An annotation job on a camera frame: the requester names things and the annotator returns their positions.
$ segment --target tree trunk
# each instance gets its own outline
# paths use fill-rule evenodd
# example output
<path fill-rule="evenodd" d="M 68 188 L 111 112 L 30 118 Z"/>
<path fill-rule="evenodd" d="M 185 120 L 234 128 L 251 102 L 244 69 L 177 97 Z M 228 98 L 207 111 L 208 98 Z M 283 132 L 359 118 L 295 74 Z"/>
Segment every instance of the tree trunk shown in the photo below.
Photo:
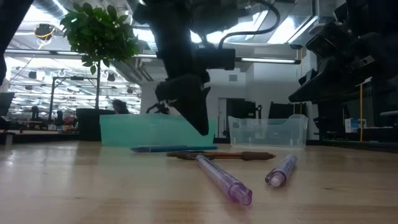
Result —
<path fill-rule="evenodd" d="M 101 61 L 97 64 L 97 92 L 95 97 L 95 109 L 100 108 L 100 82 L 101 82 Z"/>

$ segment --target black cable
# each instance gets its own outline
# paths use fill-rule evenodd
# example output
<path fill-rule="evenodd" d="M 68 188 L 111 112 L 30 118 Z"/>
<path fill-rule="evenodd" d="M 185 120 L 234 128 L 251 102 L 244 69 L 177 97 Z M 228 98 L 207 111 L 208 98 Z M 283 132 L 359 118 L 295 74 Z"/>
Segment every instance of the black cable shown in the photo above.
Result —
<path fill-rule="evenodd" d="M 232 37 L 235 35 L 257 35 L 257 34 L 266 34 L 268 32 L 273 31 L 274 29 L 276 29 L 279 26 L 279 22 L 280 22 L 280 14 L 277 8 L 275 8 L 275 6 L 273 6 L 271 3 L 265 1 L 265 0 L 256 0 L 258 3 L 263 4 L 265 6 L 267 6 L 272 12 L 275 13 L 276 16 L 276 23 L 268 28 L 268 29 L 264 29 L 264 30 L 257 30 L 257 31 L 241 31 L 241 32 L 232 32 L 229 33 L 227 35 L 225 35 L 219 42 L 218 44 L 218 48 L 222 49 L 223 48 L 223 44 L 224 41 L 228 38 L 228 37 Z"/>

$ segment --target blue pen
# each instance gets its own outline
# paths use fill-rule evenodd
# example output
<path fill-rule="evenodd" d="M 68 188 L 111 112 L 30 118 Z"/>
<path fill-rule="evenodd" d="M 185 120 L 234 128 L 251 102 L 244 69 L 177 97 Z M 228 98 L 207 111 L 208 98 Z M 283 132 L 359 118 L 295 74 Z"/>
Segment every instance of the blue pen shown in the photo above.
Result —
<path fill-rule="evenodd" d="M 137 146 L 132 147 L 134 152 L 177 152 L 187 150 L 214 150 L 217 146 Z"/>

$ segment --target purple pen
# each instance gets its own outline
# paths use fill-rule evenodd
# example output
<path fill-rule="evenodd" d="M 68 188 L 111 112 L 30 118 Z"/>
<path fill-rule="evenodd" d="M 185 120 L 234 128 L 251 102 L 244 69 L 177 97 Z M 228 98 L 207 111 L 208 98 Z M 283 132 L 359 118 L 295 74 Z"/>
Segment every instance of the purple pen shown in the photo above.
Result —
<path fill-rule="evenodd" d="M 225 172 L 205 156 L 197 156 L 198 165 L 205 174 L 233 201 L 250 205 L 253 192 L 242 182 Z"/>
<path fill-rule="evenodd" d="M 292 172 L 294 165 L 297 162 L 297 157 L 293 154 L 286 156 L 284 161 L 276 168 L 272 169 L 266 176 L 266 183 L 273 187 L 284 185 Z"/>

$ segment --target green leaves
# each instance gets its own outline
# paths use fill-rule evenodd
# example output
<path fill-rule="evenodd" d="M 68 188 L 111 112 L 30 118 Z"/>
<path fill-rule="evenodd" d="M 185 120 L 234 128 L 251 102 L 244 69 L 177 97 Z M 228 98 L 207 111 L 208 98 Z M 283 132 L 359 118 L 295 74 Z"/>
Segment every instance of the green leaves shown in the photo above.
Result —
<path fill-rule="evenodd" d="M 102 62 L 104 62 L 104 65 L 109 68 L 109 60 L 108 59 L 102 59 Z"/>
<path fill-rule="evenodd" d="M 82 7 L 74 4 L 73 8 L 76 11 L 69 11 L 60 21 L 63 36 L 67 37 L 71 51 L 84 54 L 82 64 L 92 74 L 98 71 L 100 61 L 109 67 L 110 60 L 126 61 L 139 52 L 132 26 L 123 23 L 127 15 L 118 17 L 113 6 L 104 10 L 84 3 Z"/>
<path fill-rule="evenodd" d="M 92 67 L 93 66 L 93 62 L 86 62 L 83 64 L 84 67 Z"/>
<path fill-rule="evenodd" d="M 88 4 L 87 2 L 83 4 L 83 11 L 89 16 L 92 16 L 94 14 L 93 6 L 91 6 L 91 4 Z"/>
<path fill-rule="evenodd" d="M 108 8 L 107 8 L 107 10 L 108 10 L 108 14 L 109 14 L 109 16 L 111 17 L 111 19 L 112 19 L 113 21 L 117 21 L 117 19 L 118 19 L 118 12 L 116 11 L 116 8 L 109 5 Z"/>
<path fill-rule="evenodd" d="M 118 19 L 118 23 L 123 23 L 128 17 L 129 17 L 128 15 L 120 16 Z"/>
<path fill-rule="evenodd" d="M 76 10 L 76 11 L 78 11 L 78 12 L 81 12 L 81 7 L 80 7 L 80 5 L 79 4 L 77 4 L 77 3 L 73 3 L 73 8 Z"/>
<path fill-rule="evenodd" d="M 89 28 L 87 28 L 87 27 L 83 28 L 81 30 L 81 33 L 84 34 L 84 35 L 88 35 L 88 36 L 93 35 L 92 31 Z"/>
<path fill-rule="evenodd" d="M 91 66 L 91 68 L 90 68 L 91 74 L 94 75 L 96 71 L 97 71 L 97 68 L 95 67 L 95 65 Z"/>

